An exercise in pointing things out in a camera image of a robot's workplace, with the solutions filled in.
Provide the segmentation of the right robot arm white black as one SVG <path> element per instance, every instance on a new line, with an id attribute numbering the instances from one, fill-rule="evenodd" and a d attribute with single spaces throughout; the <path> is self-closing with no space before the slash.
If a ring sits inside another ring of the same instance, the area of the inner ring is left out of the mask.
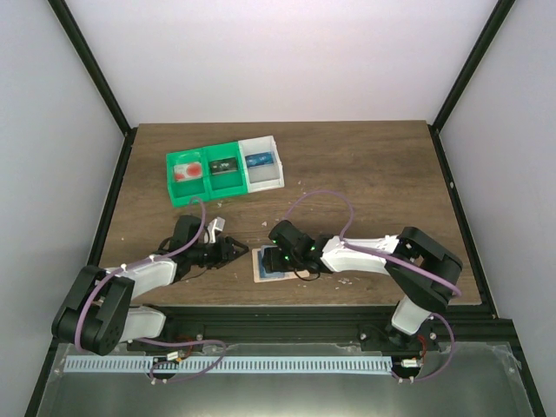
<path id="1" fill-rule="evenodd" d="M 390 320 L 393 335 L 416 336 L 421 325 L 446 311 L 460 296 L 460 258 L 418 228 L 375 239 L 342 235 L 312 238 L 287 220 L 270 232 L 270 246 L 254 252 L 261 275 L 287 275 L 307 280 L 310 275 L 368 272 L 391 277 L 404 296 Z"/>

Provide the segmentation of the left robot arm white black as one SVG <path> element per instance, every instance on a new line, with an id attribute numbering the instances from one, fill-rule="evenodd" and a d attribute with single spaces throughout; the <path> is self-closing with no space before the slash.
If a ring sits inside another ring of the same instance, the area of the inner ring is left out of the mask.
<path id="1" fill-rule="evenodd" d="M 106 355 L 121 342 L 160 336 L 166 315 L 152 307 L 135 307 L 140 295 L 180 281 L 192 267 L 222 268 L 248 252 L 248 246 L 222 233 L 225 220 L 182 215 L 173 235 L 133 265 L 83 267 L 51 325 L 59 341 L 93 354 Z"/>

